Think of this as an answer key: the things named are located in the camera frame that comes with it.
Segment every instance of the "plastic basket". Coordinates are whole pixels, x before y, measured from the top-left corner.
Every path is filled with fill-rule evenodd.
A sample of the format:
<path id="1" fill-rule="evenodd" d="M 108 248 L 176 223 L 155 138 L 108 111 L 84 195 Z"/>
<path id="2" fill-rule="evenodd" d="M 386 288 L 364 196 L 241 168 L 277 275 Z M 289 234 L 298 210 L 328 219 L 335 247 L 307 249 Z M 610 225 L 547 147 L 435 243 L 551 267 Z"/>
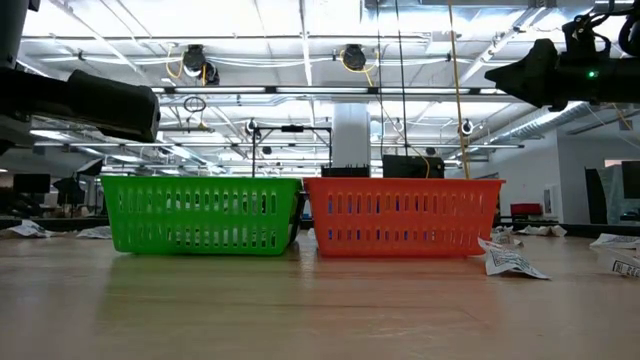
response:
<path id="1" fill-rule="evenodd" d="M 113 244 L 140 254 L 279 255 L 298 179 L 103 177 Z"/>
<path id="2" fill-rule="evenodd" d="M 309 178 L 320 254 L 480 255 L 502 180 Z"/>

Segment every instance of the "table surface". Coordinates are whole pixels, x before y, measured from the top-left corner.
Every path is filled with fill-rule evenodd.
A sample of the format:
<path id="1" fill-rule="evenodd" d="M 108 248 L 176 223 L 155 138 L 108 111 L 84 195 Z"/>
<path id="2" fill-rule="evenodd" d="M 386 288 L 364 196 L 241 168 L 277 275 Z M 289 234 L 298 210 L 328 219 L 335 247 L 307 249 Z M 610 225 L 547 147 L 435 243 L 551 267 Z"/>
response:
<path id="1" fill-rule="evenodd" d="M 520 237 L 552 281 L 482 258 L 145 257 L 0 240 L 0 359 L 640 358 L 640 281 L 590 240 Z"/>

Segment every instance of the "crumpled paper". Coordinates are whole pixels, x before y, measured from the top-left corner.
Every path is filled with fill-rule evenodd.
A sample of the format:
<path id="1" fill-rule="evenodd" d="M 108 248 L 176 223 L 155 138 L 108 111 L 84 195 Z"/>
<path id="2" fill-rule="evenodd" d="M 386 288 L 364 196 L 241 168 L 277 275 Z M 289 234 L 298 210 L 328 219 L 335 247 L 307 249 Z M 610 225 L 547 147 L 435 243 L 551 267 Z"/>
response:
<path id="1" fill-rule="evenodd" d="M 502 245 L 484 241 L 478 238 L 478 244 L 484 249 L 485 269 L 487 275 L 496 275 L 506 271 L 526 274 L 536 279 L 549 280 L 547 275 L 531 266 L 529 261 L 515 251 Z"/>
<path id="2" fill-rule="evenodd" d="M 76 237 L 87 239 L 111 239 L 111 226 L 98 226 L 80 231 Z"/>
<path id="3" fill-rule="evenodd" d="M 562 237 L 567 234 L 567 230 L 563 229 L 560 225 L 538 227 L 527 225 L 526 228 L 516 231 L 516 234 Z"/>
<path id="4" fill-rule="evenodd" d="M 640 279 L 640 260 L 621 249 L 605 248 L 598 252 L 598 264 L 608 271 L 635 279 Z"/>
<path id="5" fill-rule="evenodd" d="M 613 234 L 600 234 L 600 237 L 591 244 L 590 247 L 608 247 L 616 249 L 638 249 L 640 248 L 640 237 L 624 236 Z"/>
<path id="6" fill-rule="evenodd" d="M 491 230 L 491 241 L 500 245 L 524 246 L 524 243 L 514 238 L 513 226 L 496 226 Z"/>
<path id="7" fill-rule="evenodd" d="M 22 220 L 22 224 L 20 225 L 10 227 L 4 230 L 0 230 L 1 238 L 21 237 L 21 238 L 31 238 L 31 239 L 37 239 L 37 238 L 42 239 L 42 238 L 49 238 L 55 234 L 56 234 L 55 232 L 48 231 L 42 226 L 34 223 L 31 220 Z"/>

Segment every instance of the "green basket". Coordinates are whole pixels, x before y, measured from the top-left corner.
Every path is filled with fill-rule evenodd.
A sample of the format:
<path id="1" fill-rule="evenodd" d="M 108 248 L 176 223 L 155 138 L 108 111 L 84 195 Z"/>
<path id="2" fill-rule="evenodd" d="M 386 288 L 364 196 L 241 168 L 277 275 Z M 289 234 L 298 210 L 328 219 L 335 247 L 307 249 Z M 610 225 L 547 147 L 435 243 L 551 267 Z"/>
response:
<path id="1" fill-rule="evenodd" d="M 113 244 L 138 254 L 280 255 L 299 179 L 104 176 Z"/>

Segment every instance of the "white column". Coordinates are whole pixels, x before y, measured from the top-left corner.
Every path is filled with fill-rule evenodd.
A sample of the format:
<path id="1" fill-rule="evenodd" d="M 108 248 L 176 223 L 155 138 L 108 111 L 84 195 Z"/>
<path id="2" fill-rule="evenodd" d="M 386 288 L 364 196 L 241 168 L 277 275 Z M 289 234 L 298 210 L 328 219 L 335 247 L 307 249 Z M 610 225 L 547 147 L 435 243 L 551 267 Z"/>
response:
<path id="1" fill-rule="evenodd" d="M 370 165 L 370 115 L 367 105 L 333 105 L 333 167 Z"/>

